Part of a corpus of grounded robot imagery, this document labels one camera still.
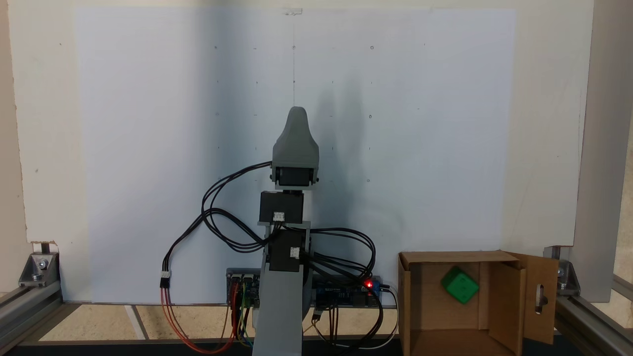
orange wire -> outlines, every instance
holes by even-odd
[[[236,287],[234,287],[234,290],[231,293],[232,294],[232,304],[233,305],[235,305],[235,296],[237,294],[236,291],[237,291],[237,285],[236,285]],[[185,345],[187,345],[192,350],[197,351],[199,353],[204,353],[204,354],[207,354],[207,355],[214,355],[214,354],[218,354],[218,353],[226,351],[233,344],[233,341],[234,341],[234,338],[235,338],[235,327],[237,326],[237,323],[235,323],[235,322],[232,322],[233,330],[231,331],[229,342],[224,344],[224,346],[222,346],[219,350],[205,350],[205,349],[199,348],[198,346],[196,346],[196,344],[194,344],[189,339],[189,337],[187,337],[187,335],[185,334],[184,330],[180,326],[180,323],[178,323],[178,320],[176,319],[176,315],[175,315],[175,313],[173,311],[173,308],[172,308],[171,296],[170,296],[169,291],[167,289],[161,288],[160,298],[161,298],[161,307],[163,309],[163,314],[165,315],[165,318],[167,319],[169,325],[176,332],[176,335],[179,337],[179,339],[182,340],[182,342],[185,343]],[[231,313],[231,319],[233,321],[235,320],[235,310],[233,310],[232,313]]]

wall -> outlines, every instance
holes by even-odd
[[[582,295],[592,302],[611,295],[633,101],[632,20],[633,2],[596,0],[571,256]]]
[[[0,167],[0,292],[7,292],[17,288],[19,274],[32,249],[27,243],[24,220],[6,1],[0,2]]]

yellow wire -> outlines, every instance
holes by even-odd
[[[242,306],[240,307],[240,322],[243,324],[244,323],[244,293],[246,293],[246,283],[243,283],[242,287],[244,288],[244,291],[242,292]],[[237,337],[237,341],[240,344],[246,347],[250,347],[244,343],[244,340],[242,340],[239,333],[237,333],[236,337]]]
[[[304,334],[305,334],[305,333],[307,333],[307,332],[308,332],[308,330],[312,329],[313,327],[314,327],[314,324],[310,325],[307,329],[305,329],[305,330],[303,331],[303,333],[304,333]]]

cable connector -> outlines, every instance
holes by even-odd
[[[160,288],[169,289],[171,278],[172,278],[172,273],[170,271],[162,270],[160,272]]]
[[[315,311],[312,313],[312,322],[318,322],[319,320],[321,320],[321,315],[323,314],[323,310],[321,309],[315,309]]]

cardboard flap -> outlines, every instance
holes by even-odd
[[[520,355],[525,315],[525,269],[490,264],[489,335]]]
[[[520,253],[510,255],[517,257],[527,271],[523,336],[552,344],[554,343],[558,261]]]
[[[424,263],[467,263],[467,262],[505,262],[517,258],[507,252],[497,251],[447,251],[447,252],[401,252],[400,259],[405,270],[410,264]]]
[[[403,356],[411,354],[411,272],[398,258],[398,334]]]

